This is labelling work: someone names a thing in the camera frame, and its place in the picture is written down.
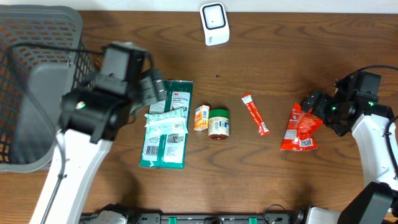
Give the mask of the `red snack bag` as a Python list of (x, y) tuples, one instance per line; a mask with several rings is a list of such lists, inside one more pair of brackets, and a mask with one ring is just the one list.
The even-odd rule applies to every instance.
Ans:
[(280, 149), (282, 151), (310, 151), (318, 148), (313, 133), (323, 124), (320, 118), (302, 110), (299, 103), (292, 107)]

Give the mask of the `orange snack packet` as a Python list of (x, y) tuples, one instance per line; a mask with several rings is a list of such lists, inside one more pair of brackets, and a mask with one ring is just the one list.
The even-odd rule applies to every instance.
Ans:
[(201, 105), (195, 110), (194, 130), (203, 131), (208, 128), (210, 107)]

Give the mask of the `green 3M gloves package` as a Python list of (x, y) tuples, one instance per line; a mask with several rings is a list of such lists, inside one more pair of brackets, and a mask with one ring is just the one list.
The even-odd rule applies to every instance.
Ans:
[[(165, 89), (166, 99), (150, 105), (148, 114), (161, 114), (183, 108), (188, 129), (193, 82), (166, 81)], [(139, 165), (147, 168), (183, 169), (187, 134), (169, 134), (150, 139), (146, 139), (145, 134)]]

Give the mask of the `green lid jar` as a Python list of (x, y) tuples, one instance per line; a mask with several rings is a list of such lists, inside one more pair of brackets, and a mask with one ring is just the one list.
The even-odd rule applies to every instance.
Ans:
[(214, 140), (229, 138), (229, 111), (224, 109), (210, 110), (208, 137)]

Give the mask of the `red instant coffee stick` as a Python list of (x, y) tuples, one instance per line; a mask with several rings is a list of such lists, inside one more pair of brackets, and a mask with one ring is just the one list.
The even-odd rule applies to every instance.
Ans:
[(252, 100), (252, 96), (249, 92), (245, 93), (241, 97), (243, 103), (245, 104), (246, 108), (248, 109), (252, 119), (254, 120), (257, 130), (260, 136), (265, 136), (270, 133), (269, 129), (267, 128), (260, 112), (258, 111), (257, 106)]

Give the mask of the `pale green wipes pack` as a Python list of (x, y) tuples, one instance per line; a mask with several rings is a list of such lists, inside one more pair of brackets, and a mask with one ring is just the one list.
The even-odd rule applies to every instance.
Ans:
[(187, 119), (183, 108), (161, 114), (145, 114), (146, 139), (169, 134), (187, 134)]

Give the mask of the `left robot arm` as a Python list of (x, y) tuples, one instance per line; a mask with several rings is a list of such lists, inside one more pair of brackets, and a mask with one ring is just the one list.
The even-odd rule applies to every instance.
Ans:
[(103, 50), (100, 70), (61, 98), (53, 157), (31, 223), (78, 223), (96, 172), (136, 111), (165, 99), (152, 55), (129, 42)]

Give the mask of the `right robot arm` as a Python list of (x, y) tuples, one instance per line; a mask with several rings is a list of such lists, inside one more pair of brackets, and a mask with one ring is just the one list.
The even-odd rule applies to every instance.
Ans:
[(360, 68), (335, 82), (333, 96), (316, 90), (302, 102), (338, 136), (353, 135), (364, 176), (364, 189), (343, 211), (311, 207), (306, 223), (382, 223), (388, 212), (397, 215), (397, 116), (379, 104), (380, 82), (380, 75)]

